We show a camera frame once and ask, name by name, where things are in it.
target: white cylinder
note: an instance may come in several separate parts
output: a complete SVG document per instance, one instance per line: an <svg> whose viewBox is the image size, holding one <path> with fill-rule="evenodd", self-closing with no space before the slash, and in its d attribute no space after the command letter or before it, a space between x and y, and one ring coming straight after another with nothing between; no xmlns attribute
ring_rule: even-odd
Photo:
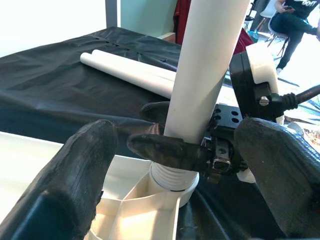
<svg viewBox="0 0 320 240"><path fill-rule="evenodd" d="M164 135L201 143L249 2L191 1ZM191 186L197 175L159 164L151 170L160 186L175 191Z"/></svg>
<svg viewBox="0 0 320 240"><path fill-rule="evenodd" d="M121 62L105 61L105 59L101 57L86 52L81 54L80 61L83 64L159 94L165 98L169 99L171 97L174 82L166 78L141 71L134 66L122 65Z"/></svg>
<svg viewBox="0 0 320 240"><path fill-rule="evenodd" d="M104 60L107 61L106 63L117 62L117 63L120 63L119 66L135 68L136 70L141 70L142 72L146 72L154 76L165 78L170 81L174 81L176 78L175 71L163 69L161 67L146 64L140 61L135 61L135 60L128 59L126 57L118 56L115 54L111 54L105 51L96 49L92 51L92 55L103 58Z"/></svg>

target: jeans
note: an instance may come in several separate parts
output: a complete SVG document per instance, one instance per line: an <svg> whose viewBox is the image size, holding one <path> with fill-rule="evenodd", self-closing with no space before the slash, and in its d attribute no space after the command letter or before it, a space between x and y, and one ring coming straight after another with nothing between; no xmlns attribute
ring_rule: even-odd
<svg viewBox="0 0 320 240"><path fill-rule="evenodd" d="M316 35L317 28L308 24L307 20L301 19L292 13L277 13L272 19L270 26L273 31L286 34L290 40L280 63L276 68L283 69L289 62L292 54L301 42L304 33Z"/></svg>

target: black t-shirt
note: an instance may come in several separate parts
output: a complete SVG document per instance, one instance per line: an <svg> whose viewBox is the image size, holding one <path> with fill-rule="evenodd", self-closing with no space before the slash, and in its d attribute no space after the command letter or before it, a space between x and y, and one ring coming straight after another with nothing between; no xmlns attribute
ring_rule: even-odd
<svg viewBox="0 0 320 240"><path fill-rule="evenodd" d="M284 5L293 7L297 17L306 19L318 4L320 0L286 0Z"/></svg>

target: black tablecloth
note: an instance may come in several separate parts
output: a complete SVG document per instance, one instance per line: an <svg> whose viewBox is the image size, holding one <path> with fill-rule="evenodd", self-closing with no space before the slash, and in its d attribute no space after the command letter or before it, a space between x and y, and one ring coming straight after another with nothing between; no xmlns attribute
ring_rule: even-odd
<svg viewBox="0 0 320 240"><path fill-rule="evenodd" d="M118 127L117 153L132 133L159 133L139 110L166 99L94 68L80 55L99 49L175 71L177 44L111 27L60 43L0 58L0 131L64 143L81 126L108 119ZM225 176L203 179L179 211L177 239L214 240L283 237L257 186Z"/></svg>

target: smartphone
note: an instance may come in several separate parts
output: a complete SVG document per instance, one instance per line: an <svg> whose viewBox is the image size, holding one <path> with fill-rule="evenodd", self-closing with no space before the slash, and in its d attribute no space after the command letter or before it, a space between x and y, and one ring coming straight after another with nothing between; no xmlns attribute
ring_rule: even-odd
<svg viewBox="0 0 320 240"><path fill-rule="evenodd" d="M295 9L292 6L285 6L284 9L285 10L294 10L295 11Z"/></svg>

